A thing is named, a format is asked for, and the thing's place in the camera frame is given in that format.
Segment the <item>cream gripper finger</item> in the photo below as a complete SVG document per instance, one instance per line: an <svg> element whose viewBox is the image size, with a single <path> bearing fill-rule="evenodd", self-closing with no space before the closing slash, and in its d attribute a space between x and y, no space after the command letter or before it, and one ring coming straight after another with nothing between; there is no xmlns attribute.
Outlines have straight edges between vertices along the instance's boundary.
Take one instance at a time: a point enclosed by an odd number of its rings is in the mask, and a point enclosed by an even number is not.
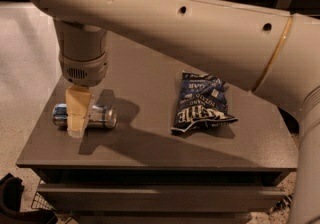
<svg viewBox="0 0 320 224"><path fill-rule="evenodd" d="M67 131L73 138L82 138L88 125L93 95L86 87L71 86L65 92Z"/></svg>

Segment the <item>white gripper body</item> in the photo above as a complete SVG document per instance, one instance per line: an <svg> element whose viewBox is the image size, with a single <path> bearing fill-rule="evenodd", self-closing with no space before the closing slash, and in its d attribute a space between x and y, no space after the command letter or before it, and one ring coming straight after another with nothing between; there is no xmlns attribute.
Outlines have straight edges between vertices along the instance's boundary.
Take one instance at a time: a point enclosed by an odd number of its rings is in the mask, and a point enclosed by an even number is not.
<svg viewBox="0 0 320 224"><path fill-rule="evenodd" d="M88 61L72 60L59 54L59 63L63 77L77 86L97 86L106 76L108 57L104 52L95 59Z"/></svg>

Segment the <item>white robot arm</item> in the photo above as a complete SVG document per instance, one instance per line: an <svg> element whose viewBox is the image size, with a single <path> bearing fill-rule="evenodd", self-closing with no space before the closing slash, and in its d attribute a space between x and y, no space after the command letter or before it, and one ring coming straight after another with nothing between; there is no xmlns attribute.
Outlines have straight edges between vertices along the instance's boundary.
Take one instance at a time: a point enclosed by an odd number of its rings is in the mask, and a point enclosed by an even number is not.
<svg viewBox="0 0 320 224"><path fill-rule="evenodd" d="M112 31L215 73L296 118L299 163L288 224L320 218L320 23L299 14L221 0L30 0L51 16L62 70L82 90L105 77Z"/></svg>

